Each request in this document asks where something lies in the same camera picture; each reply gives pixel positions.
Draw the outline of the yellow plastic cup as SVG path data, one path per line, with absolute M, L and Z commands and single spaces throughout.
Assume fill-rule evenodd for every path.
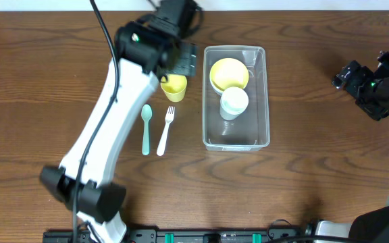
M 186 93 L 187 78 L 182 75 L 168 74 L 161 78 L 161 89 L 174 103 L 180 102 Z

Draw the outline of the yellow plastic bowl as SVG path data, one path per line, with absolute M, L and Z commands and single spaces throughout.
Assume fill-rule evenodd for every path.
M 249 70 L 237 59 L 223 58 L 212 65 L 209 79 L 222 91 L 234 86 L 245 89 L 249 82 Z

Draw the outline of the white plastic bowl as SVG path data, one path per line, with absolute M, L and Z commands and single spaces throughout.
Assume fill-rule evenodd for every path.
M 210 81 L 210 84 L 211 84 L 212 88 L 214 89 L 214 91 L 215 91 L 219 96 L 222 96 L 223 91 L 220 90 L 212 81 Z

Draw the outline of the white plastic fork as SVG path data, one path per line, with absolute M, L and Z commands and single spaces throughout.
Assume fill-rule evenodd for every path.
M 173 122 L 174 116 L 175 116 L 175 107 L 169 106 L 165 115 L 165 126 L 163 128 L 163 132 L 157 147 L 158 156 L 164 155 L 170 124 Z

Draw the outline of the mint green plastic spoon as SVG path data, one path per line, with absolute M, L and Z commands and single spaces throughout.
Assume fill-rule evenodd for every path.
M 152 118 L 153 111 L 149 104 L 142 107 L 141 118 L 144 121 L 144 130 L 142 138 L 142 154 L 148 155 L 150 153 L 150 136 L 149 136 L 149 121 Z

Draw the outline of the white plastic cup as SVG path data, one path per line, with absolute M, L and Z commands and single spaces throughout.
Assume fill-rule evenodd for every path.
M 219 113 L 225 120 L 236 119 L 249 104 L 248 94 L 239 87 L 229 87 L 223 91 L 220 98 Z

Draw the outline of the clear plastic container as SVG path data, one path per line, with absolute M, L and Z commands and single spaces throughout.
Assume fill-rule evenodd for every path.
M 270 143 L 266 52 L 261 47 L 206 47 L 203 143 L 208 151 L 259 151 Z

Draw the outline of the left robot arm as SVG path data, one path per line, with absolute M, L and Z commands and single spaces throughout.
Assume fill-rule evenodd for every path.
M 162 77 L 190 76 L 193 34 L 167 21 L 129 22 L 110 40 L 111 61 L 103 90 L 79 138 L 57 167 L 45 166 L 40 181 L 73 213 L 68 242 L 80 241 L 81 219 L 95 242 L 121 242 L 124 186 L 112 182 L 115 165 L 142 106 Z

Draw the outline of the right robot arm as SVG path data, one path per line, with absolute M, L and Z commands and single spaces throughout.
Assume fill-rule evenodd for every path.
M 389 51 L 380 52 L 376 71 L 352 61 L 334 77 L 332 84 L 355 99 L 371 119 L 389 118 Z M 389 195 L 386 206 L 358 216 L 352 223 L 318 221 L 307 228 L 310 242 L 389 242 Z

